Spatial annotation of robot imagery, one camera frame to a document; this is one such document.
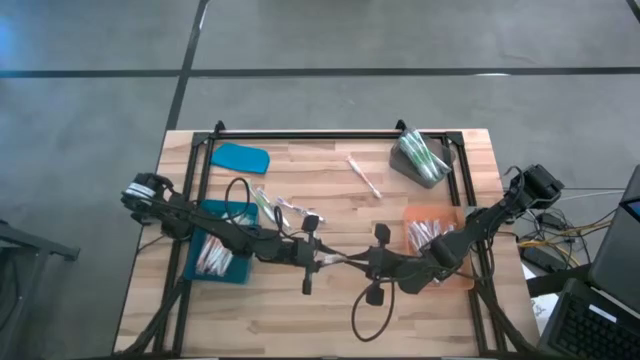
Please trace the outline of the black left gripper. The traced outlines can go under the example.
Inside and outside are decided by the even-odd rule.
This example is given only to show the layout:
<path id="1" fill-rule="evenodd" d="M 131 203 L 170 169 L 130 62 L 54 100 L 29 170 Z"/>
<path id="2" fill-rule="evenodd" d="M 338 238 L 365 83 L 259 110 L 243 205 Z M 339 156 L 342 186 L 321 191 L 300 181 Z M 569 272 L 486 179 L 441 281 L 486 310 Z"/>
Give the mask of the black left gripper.
<path id="1" fill-rule="evenodd" d="M 296 266 L 304 268 L 304 278 L 302 281 L 302 294 L 312 294 L 312 280 L 313 276 L 321 269 L 329 266 L 344 264 L 344 261 L 326 263 L 324 261 L 317 261 L 316 251 L 319 249 L 321 252 L 330 255 L 340 255 L 346 257 L 346 254 L 334 250 L 329 246 L 320 243 L 319 239 L 315 236 L 315 232 L 298 231 L 288 236 L 295 247 L 294 260 Z"/>

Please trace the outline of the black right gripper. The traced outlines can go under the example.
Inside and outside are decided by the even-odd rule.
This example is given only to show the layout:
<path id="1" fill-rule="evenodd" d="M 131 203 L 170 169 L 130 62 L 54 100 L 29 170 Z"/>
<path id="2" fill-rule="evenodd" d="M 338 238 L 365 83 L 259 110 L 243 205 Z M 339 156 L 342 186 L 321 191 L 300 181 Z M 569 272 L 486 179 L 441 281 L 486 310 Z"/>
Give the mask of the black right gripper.
<path id="1" fill-rule="evenodd" d="M 374 236 L 378 241 L 378 245 L 364 252 L 348 255 L 347 259 L 351 260 L 349 265 L 369 275 L 374 287 L 379 287 L 385 282 L 397 282 L 394 270 L 394 266 L 397 264 L 397 256 L 387 249 L 391 240 L 391 230 L 387 225 L 377 223 L 374 228 Z M 367 260 L 369 266 L 355 262 Z"/>

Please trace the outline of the green white toothbrush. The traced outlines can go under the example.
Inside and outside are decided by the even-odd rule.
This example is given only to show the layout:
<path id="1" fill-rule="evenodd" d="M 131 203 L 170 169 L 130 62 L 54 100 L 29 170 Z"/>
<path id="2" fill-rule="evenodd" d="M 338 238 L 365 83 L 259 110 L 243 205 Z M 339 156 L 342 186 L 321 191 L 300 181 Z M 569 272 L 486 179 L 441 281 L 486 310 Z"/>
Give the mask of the green white toothbrush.
<path id="1" fill-rule="evenodd" d="M 416 167 L 416 169 L 418 170 L 418 172 L 421 174 L 422 177 L 425 177 L 427 175 L 427 173 L 424 171 L 423 165 L 422 165 L 422 160 L 420 158 L 419 153 L 413 148 L 413 146 L 411 145 L 411 142 L 408 140 L 407 137 L 401 137 L 400 138 L 400 147 L 402 149 L 402 151 L 409 157 L 409 159 L 412 161 L 412 163 L 414 164 L 414 166 Z"/>
<path id="2" fill-rule="evenodd" d="M 422 153 L 422 157 L 424 158 L 424 161 L 427 164 L 432 165 L 433 164 L 433 160 L 432 160 L 431 152 L 430 152 L 429 148 L 427 147 L 426 143 L 424 142 L 424 140 L 423 140 L 422 136 L 420 135 L 420 133 L 417 132 L 415 129 L 413 129 L 410 132 L 410 137 L 416 143 L 417 147 L 419 148 L 420 152 Z"/>
<path id="3" fill-rule="evenodd" d="M 413 153 L 412 148 L 409 145 L 407 145 L 406 143 L 404 143 L 404 142 L 400 142 L 399 143 L 399 147 L 400 147 L 401 151 L 406 155 L 408 160 L 411 162 L 411 164 L 414 167 L 418 167 L 419 163 L 414 159 L 414 153 Z"/>
<path id="4" fill-rule="evenodd" d="M 422 140 L 425 144 L 424 152 L 426 154 L 427 161 L 434 175 L 439 178 L 447 175 L 451 171 L 451 168 L 448 162 L 444 159 L 444 156 L 446 155 L 445 149 L 438 141 L 430 137 L 422 137 Z"/>
<path id="5" fill-rule="evenodd" d="M 443 151 L 442 148 L 439 147 L 438 145 L 431 147 L 430 151 L 432 155 L 432 160 L 436 168 L 438 169 L 438 171 L 442 174 L 449 173 L 451 171 L 451 167 L 449 166 L 448 162 L 444 159 L 446 152 Z"/>
<path id="6" fill-rule="evenodd" d="M 431 180 L 432 173 L 422 158 L 420 148 L 414 144 L 409 136 L 404 137 L 404 146 L 405 153 L 411 159 L 421 176 L 426 180 Z"/>
<path id="7" fill-rule="evenodd" d="M 435 168 L 431 155 L 426 143 L 422 137 L 415 131 L 412 132 L 411 139 L 414 142 L 417 157 L 420 158 L 419 170 L 425 178 L 435 180 L 438 175 L 438 171 Z"/>
<path id="8" fill-rule="evenodd" d="M 441 179 L 442 173 L 440 172 L 440 168 L 436 164 L 431 151 L 427 147 L 420 134 L 416 135 L 416 140 L 420 143 L 420 150 L 424 159 L 425 168 L 429 172 L 430 177 L 432 179 Z"/>
<path id="9" fill-rule="evenodd" d="M 251 195 L 254 197 L 258 207 L 264 212 L 271 222 L 275 222 L 273 206 L 261 187 L 251 186 L 249 188 Z"/>

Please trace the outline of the teal plastic bin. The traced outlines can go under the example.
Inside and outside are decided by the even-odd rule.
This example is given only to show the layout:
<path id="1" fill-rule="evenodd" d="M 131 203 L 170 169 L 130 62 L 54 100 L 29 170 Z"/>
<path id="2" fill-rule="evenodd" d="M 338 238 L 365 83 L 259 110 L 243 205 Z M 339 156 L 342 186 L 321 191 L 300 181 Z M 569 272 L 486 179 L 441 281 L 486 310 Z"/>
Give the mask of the teal plastic bin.
<path id="1" fill-rule="evenodd" d="M 235 214 L 240 212 L 245 203 L 231 201 L 229 203 L 230 210 Z M 226 216 L 226 208 L 223 200 L 204 200 L 201 205 L 201 209 L 205 212 L 214 215 L 216 217 Z M 249 203 L 248 210 L 242 215 L 241 218 L 236 219 L 239 224 L 246 223 L 247 225 L 259 225 L 259 210 L 255 203 Z M 251 272 L 251 260 L 249 258 L 240 258 L 234 256 L 230 261 L 230 265 L 227 268 L 225 275 L 218 276 L 213 274 L 198 274 L 196 272 L 196 263 L 199 254 L 205 244 L 206 236 L 208 234 L 197 228 L 194 230 L 192 239 L 189 245 L 187 254 L 187 260 L 184 267 L 183 275 L 187 280 L 192 281 L 208 281 L 208 282 L 222 282 L 231 284 L 246 284 L 250 272 Z"/>

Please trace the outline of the grey plastic bin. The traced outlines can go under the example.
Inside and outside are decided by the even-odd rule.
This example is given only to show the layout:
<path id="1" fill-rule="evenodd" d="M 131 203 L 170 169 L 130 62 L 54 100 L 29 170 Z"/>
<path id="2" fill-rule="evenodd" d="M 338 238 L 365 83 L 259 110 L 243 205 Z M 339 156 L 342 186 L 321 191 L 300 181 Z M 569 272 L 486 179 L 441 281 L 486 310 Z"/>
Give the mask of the grey plastic bin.
<path id="1" fill-rule="evenodd" d="M 451 174 L 453 172 L 454 162 L 456 160 L 456 155 L 452 150 L 447 148 L 440 141 L 434 139 L 433 137 L 430 137 L 430 136 L 427 136 L 427 135 L 423 135 L 420 131 L 415 129 L 417 132 L 420 133 L 420 135 L 422 137 L 430 137 L 430 138 L 438 141 L 441 144 L 441 146 L 446 151 L 446 155 L 444 156 L 444 159 L 448 162 L 449 166 L 451 167 L 451 171 L 447 175 L 443 176 L 441 179 L 426 180 L 425 178 L 423 178 L 421 176 L 421 174 L 418 172 L 416 167 L 414 167 L 411 164 L 411 162 L 408 160 L 406 155 L 401 151 L 401 149 L 399 147 L 400 138 L 401 137 L 405 137 L 405 136 L 409 136 L 410 137 L 410 132 L 413 129 L 415 129 L 415 128 L 409 128 L 409 129 L 404 130 L 401 133 L 401 135 L 398 138 L 398 140 L 394 143 L 394 145 L 393 145 L 393 147 L 392 147 L 392 149 L 390 151 L 389 165 L 393 170 L 395 170 L 395 171 L 399 172 L 400 174 L 406 176 L 407 178 L 409 178 L 410 180 L 414 181 L 415 183 L 421 185 L 424 188 L 431 189 L 431 188 L 435 187 L 438 183 L 440 183 L 446 176 L 448 176 L 449 174 Z"/>

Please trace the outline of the orange translucent plastic bin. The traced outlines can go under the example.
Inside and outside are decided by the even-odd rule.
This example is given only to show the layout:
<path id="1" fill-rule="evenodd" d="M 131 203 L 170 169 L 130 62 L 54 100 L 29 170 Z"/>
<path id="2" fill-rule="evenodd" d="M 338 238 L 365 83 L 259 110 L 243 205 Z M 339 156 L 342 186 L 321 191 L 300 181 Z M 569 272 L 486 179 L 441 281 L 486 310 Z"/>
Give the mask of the orange translucent plastic bin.
<path id="1" fill-rule="evenodd" d="M 404 250 L 407 255 L 416 256 L 408 242 L 408 225 L 413 222 L 425 222 L 439 219 L 441 223 L 451 222 L 456 224 L 456 229 L 462 228 L 465 225 L 464 210 L 461 207 L 449 206 L 449 205 L 411 205 L 405 208 L 403 213 L 403 230 L 404 230 Z M 421 290 L 421 293 L 426 293 L 430 290 L 471 290 L 474 286 L 474 281 L 462 277 L 460 275 L 453 274 L 446 280 L 435 280 L 430 282 L 425 288 Z"/>

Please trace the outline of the blue oval lid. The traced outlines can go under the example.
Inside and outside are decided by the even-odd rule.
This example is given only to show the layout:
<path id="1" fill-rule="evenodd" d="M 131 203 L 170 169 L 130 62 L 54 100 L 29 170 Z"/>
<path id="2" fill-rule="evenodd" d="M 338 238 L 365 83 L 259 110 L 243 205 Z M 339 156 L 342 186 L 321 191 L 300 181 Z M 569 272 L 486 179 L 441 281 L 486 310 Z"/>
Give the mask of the blue oval lid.
<path id="1" fill-rule="evenodd" d="M 223 143 L 211 155 L 210 163 L 238 172 L 265 174 L 270 165 L 270 157 L 266 150 Z"/>

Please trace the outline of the black power strip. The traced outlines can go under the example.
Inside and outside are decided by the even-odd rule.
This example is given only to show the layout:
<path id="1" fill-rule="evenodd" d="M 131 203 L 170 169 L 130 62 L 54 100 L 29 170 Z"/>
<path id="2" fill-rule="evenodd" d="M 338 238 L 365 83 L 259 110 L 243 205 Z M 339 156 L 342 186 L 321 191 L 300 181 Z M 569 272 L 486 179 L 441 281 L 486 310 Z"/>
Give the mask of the black power strip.
<path id="1" fill-rule="evenodd" d="M 519 249 L 519 253 L 522 260 L 547 273 L 563 271 L 567 267 L 565 261 L 538 247 L 523 247 Z"/>

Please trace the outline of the white paper sheet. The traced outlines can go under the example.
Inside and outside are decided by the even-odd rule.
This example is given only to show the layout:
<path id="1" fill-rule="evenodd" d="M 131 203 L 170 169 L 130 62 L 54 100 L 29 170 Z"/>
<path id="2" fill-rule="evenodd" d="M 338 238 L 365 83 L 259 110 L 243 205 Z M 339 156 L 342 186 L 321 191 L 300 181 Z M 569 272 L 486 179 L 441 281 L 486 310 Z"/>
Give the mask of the white paper sheet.
<path id="1" fill-rule="evenodd" d="M 533 297 L 531 302 L 536 320 L 547 320 L 557 301 L 558 296 L 555 293 Z"/>

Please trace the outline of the black desk leg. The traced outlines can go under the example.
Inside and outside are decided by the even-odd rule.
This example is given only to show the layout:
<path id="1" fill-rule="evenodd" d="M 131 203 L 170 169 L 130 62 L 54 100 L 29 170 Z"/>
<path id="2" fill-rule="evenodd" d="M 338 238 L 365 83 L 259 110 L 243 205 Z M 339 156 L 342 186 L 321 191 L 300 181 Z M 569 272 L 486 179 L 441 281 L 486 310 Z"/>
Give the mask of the black desk leg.
<path id="1" fill-rule="evenodd" d="M 531 298 L 561 292 L 565 283 L 570 279 L 586 281 L 592 265 L 581 265 L 569 270 L 538 276 L 527 280 L 528 292 Z"/>

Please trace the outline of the black power adapter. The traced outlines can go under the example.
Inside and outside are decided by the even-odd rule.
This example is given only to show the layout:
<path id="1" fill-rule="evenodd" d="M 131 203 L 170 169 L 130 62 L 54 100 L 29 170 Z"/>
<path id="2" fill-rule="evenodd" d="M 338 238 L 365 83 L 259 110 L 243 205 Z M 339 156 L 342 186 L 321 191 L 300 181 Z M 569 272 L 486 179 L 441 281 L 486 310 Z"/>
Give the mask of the black power adapter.
<path id="1" fill-rule="evenodd" d="M 566 228 L 566 222 L 553 214 L 541 213 L 536 217 L 538 223 L 543 227 L 548 227 L 556 230 L 564 230 Z"/>

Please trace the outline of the black laptop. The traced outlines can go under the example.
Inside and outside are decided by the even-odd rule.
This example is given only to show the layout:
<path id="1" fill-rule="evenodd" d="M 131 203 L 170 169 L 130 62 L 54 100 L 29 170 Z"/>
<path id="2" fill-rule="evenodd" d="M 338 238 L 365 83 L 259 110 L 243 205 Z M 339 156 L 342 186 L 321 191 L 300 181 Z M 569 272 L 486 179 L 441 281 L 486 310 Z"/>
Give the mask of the black laptop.
<path id="1" fill-rule="evenodd" d="M 640 318 L 571 279 L 559 295 L 538 349 L 578 360 L 640 360 Z"/>

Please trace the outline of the grey open laptop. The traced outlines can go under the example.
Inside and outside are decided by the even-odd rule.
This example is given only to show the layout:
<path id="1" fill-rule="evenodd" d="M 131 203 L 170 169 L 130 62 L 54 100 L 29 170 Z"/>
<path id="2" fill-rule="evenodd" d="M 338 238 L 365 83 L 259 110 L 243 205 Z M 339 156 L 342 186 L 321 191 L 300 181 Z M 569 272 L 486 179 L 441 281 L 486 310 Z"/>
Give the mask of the grey open laptop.
<path id="1" fill-rule="evenodd" d="M 634 168 L 589 278 L 598 288 L 640 313 L 640 165 Z"/>

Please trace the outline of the black floor stand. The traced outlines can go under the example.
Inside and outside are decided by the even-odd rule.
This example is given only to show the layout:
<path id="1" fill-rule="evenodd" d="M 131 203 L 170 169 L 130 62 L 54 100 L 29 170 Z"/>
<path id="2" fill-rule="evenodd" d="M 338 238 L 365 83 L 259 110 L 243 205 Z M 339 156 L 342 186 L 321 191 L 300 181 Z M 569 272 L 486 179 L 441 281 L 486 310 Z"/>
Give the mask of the black floor stand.
<path id="1" fill-rule="evenodd" d="M 0 360 L 11 360 L 49 257 L 59 255 L 65 261 L 76 261 L 80 249 L 29 234 L 4 220 L 0 220 L 0 241 L 14 245 L 13 250 L 21 249 L 33 255 L 32 266 L 24 282 L 20 282 L 20 275 L 15 269 L 17 295 L 11 312 L 0 325 L 0 334 L 5 332 L 0 337 Z"/>

